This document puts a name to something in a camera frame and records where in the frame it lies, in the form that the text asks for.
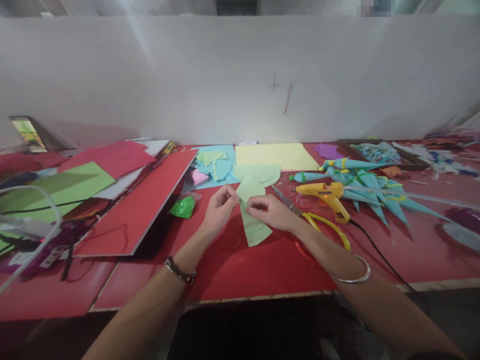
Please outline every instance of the purple paper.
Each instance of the purple paper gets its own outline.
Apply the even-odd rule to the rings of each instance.
[[[327,160],[335,160],[342,157],[342,155],[337,152],[337,148],[338,146],[328,144],[320,144],[314,147],[318,155]]]

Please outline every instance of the hand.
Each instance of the hand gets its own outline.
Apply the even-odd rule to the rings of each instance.
[[[247,214],[279,230],[293,233],[305,223],[273,195],[252,196],[247,205]]]
[[[200,230],[213,238],[216,237],[229,220],[230,214],[239,200],[240,198],[233,187],[230,185],[222,186],[211,196]]]

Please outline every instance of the purple object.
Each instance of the purple object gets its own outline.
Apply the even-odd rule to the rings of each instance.
[[[342,155],[337,152],[337,148],[338,146],[329,144],[320,144],[314,147],[318,155],[327,160],[335,160],[342,157]]]
[[[78,241],[78,238],[88,230],[88,227],[81,221],[66,221],[61,224],[60,228],[61,232],[50,240],[30,265],[22,271],[21,279],[30,279],[36,274],[50,270],[64,250],[69,248],[70,242]],[[27,254],[18,251],[5,259],[0,263],[0,273],[13,274],[27,260]]]
[[[480,234],[480,212],[468,208],[451,208],[446,215],[457,224]]]

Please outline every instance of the yellow glue gun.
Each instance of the yellow glue gun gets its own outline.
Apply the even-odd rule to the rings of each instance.
[[[350,221],[350,214],[345,210],[339,198],[344,194],[343,184],[341,182],[332,182],[330,186],[325,183],[315,183],[300,185],[296,187],[296,192],[300,195],[310,195],[319,198],[335,211],[335,220],[340,224]]]

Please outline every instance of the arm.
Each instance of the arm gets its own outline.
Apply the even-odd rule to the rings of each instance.
[[[239,203],[237,193],[225,185],[212,195],[197,232],[173,257],[178,268],[192,274],[212,240]],[[129,359],[151,340],[184,292],[186,284],[163,267],[113,317],[83,360]]]
[[[254,218],[298,237],[329,274],[344,280],[365,274],[360,259],[294,215],[273,195],[251,197],[248,206],[247,212]],[[267,211],[255,208],[259,206]],[[466,358],[405,294],[375,271],[362,283],[333,281],[358,315],[401,354],[439,351]]]

